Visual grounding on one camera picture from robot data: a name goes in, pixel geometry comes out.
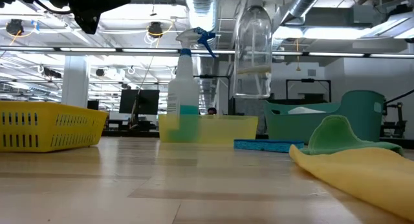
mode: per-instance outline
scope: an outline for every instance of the clear plastic bottle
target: clear plastic bottle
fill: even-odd
[[[272,24],[261,0],[249,0],[235,41],[235,97],[268,98],[271,72]]]

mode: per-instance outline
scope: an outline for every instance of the yellow plastic bin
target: yellow plastic bin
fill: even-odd
[[[233,144],[255,139],[258,117],[160,115],[161,142]]]
[[[63,104],[0,102],[0,151],[49,152],[98,144],[107,115]]]

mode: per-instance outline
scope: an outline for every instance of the green cloth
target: green cloth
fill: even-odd
[[[325,117],[312,134],[308,148],[301,151],[307,155],[319,155],[368,147],[388,149],[404,156],[401,146],[396,144],[360,140],[354,134],[348,119],[340,115]]]

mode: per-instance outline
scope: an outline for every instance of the yellow cloth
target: yellow cloth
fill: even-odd
[[[414,162],[382,148],[290,157],[303,169],[352,196],[414,221]]]

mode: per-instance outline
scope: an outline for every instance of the yellow plastic basket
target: yellow plastic basket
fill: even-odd
[[[99,143],[107,113],[63,104],[0,102],[0,151],[49,152]]]

